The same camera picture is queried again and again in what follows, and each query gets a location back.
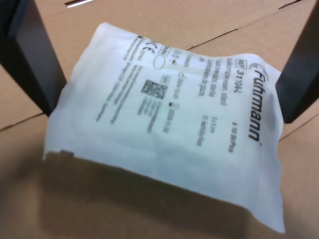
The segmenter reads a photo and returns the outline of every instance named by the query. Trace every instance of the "cardboard box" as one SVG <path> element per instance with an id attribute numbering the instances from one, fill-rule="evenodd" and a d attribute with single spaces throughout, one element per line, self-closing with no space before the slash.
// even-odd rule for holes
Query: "cardboard box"
<path id="1" fill-rule="evenodd" d="M 161 1 L 152 7 L 141 1 L 135 15 L 134 2 L 125 3 L 122 7 L 118 1 L 96 0 L 68 11 L 60 7 L 62 1 L 38 0 L 67 75 L 102 21 L 167 45 L 184 49 L 198 45 L 192 51 L 200 54 L 256 53 L 282 69 L 315 1 L 303 0 L 281 10 L 275 9 L 280 1 Z M 215 16 L 208 16 L 212 11 Z M 160 21 L 163 16 L 168 19 Z M 221 35 L 219 25 L 224 23 L 226 32 L 238 30 L 212 39 Z M 20 112 L 14 110 L 17 105 L 28 117 L 39 113 L 30 113 L 21 103 L 11 105 L 15 112 Z M 37 116 L 0 132 L 0 238 L 317 239 L 318 110 L 318 104 L 313 105 L 301 121 L 285 129 L 279 143 L 285 235 L 258 223 L 242 208 L 135 174 L 65 153 L 51 154 L 43 162 L 47 117 Z M 12 116 L 9 124 L 18 122 Z"/>

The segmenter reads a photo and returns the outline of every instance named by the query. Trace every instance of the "barcode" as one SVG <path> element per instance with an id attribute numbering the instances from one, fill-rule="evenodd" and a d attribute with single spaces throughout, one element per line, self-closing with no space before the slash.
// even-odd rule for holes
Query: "barcode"
<path id="1" fill-rule="evenodd" d="M 148 94 L 149 96 L 153 96 L 157 99 L 163 99 L 167 90 L 167 86 L 161 85 L 159 83 L 146 80 L 142 92 Z"/>

